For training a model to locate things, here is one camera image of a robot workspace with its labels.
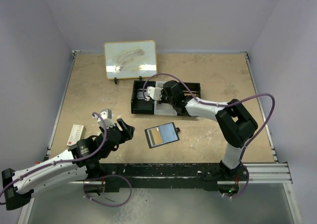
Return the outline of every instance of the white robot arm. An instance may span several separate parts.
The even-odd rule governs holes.
[[[111,120],[111,110],[104,110],[97,116],[102,131],[100,135],[79,140],[59,155],[33,167],[2,171],[4,189],[0,196],[4,193],[7,210],[22,207],[39,193],[62,183],[102,176],[99,160],[116,151],[120,144],[131,140],[134,127],[120,118],[117,119],[119,128]]]
[[[220,164],[229,172],[237,169],[241,164],[246,142],[253,136],[258,128],[246,108],[242,105],[222,107],[238,100],[230,102],[212,102],[192,96],[185,96],[181,84],[176,81],[168,81],[163,87],[147,87],[146,99],[157,100],[173,106],[178,115],[198,116],[218,122],[226,139],[227,148]]]

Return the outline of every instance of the whiteboard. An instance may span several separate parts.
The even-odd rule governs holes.
[[[150,77],[157,73],[155,41],[104,44],[108,79]]]

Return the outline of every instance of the wooden surface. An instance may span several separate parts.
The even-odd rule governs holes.
[[[164,54],[157,55],[158,72],[171,73],[184,82],[199,82],[202,99],[228,102],[255,94],[248,66],[242,54]],[[167,76],[157,81],[170,80]],[[84,137],[100,133],[92,112],[112,110],[112,120],[135,127],[134,138],[102,160],[104,163],[217,163],[226,141],[218,124],[208,119],[156,115],[132,115],[130,108],[133,79],[106,78],[103,54],[77,55],[58,121],[51,157],[67,149],[73,124],[85,126]],[[244,103],[259,126],[263,123],[256,99]],[[174,122],[180,141],[149,149],[144,129]],[[266,131],[249,146],[244,162],[274,162]]]

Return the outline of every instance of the white wall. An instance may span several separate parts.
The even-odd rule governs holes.
[[[278,0],[47,0],[72,49],[149,40],[160,52],[248,51]]]
[[[0,171],[43,160],[70,66],[45,0],[0,0]],[[19,214],[0,206],[0,223]]]
[[[252,47],[259,92],[276,97],[269,127],[288,161],[305,223],[317,219],[317,0],[280,0]],[[268,113],[269,100],[263,100]]]

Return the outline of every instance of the white box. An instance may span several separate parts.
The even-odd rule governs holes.
[[[82,137],[84,131],[84,126],[83,125],[73,125],[68,141],[67,141],[67,146],[72,146],[77,143]]]

